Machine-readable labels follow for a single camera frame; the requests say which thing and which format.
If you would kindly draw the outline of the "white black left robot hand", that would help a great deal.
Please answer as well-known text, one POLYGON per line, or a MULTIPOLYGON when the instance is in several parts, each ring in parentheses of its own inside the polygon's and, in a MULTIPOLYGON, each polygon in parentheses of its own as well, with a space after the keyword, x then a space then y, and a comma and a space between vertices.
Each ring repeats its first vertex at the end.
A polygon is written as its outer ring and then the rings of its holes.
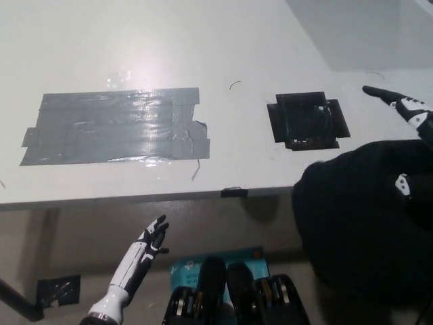
POLYGON ((122 258, 114 272, 109 288, 116 287, 127 292, 132 299, 148 273, 152 261, 161 253, 167 253, 162 248, 169 223, 165 222, 166 215, 153 220, 141 233, 122 258))

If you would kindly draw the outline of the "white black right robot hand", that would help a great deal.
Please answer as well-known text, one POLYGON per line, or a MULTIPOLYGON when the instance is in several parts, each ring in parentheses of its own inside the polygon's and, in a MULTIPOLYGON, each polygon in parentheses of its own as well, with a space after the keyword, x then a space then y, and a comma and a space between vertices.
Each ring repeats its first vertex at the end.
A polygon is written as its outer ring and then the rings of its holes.
MULTIPOLYGON (((420 140, 432 150, 432 108, 425 102, 405 96, 401 93, 364 85, 364 93, 371 97, 380 98, 417 132, 420 140)), ((432 173, 400 174, 395 188, 405 200, 432 202, 432 173)))

